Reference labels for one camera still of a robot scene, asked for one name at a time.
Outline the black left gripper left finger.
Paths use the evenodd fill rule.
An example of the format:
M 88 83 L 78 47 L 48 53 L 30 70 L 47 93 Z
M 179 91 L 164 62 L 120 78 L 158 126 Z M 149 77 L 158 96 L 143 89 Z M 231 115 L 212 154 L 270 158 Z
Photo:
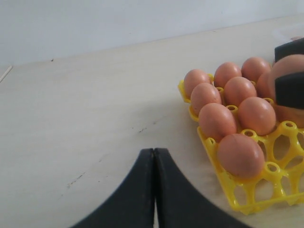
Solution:
M 154 225 L 154 154 L 140 151 L 133 167 L 112 195 L 75 228 L 152 228 Z

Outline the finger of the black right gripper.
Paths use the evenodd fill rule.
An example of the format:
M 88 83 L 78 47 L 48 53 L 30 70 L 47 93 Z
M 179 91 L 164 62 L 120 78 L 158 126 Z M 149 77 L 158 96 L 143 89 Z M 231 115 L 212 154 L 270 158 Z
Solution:
M 304 73 L 296 72 L 275 80 L 276 103 L 295 109 L 304 108 Z
M 292 39 L 292 41 L 279 45 L 274 49 L 275 62 L 290 55 L 304 54 L 304 38 Z

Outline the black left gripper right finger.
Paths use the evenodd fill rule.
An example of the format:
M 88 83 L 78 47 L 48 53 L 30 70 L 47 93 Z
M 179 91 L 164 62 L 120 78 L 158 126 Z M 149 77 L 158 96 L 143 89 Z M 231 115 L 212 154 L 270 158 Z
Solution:
M 205 198 L 183 175 L 168 149 L 154 149 L 154 194 L 161 228 L 245 228 Z

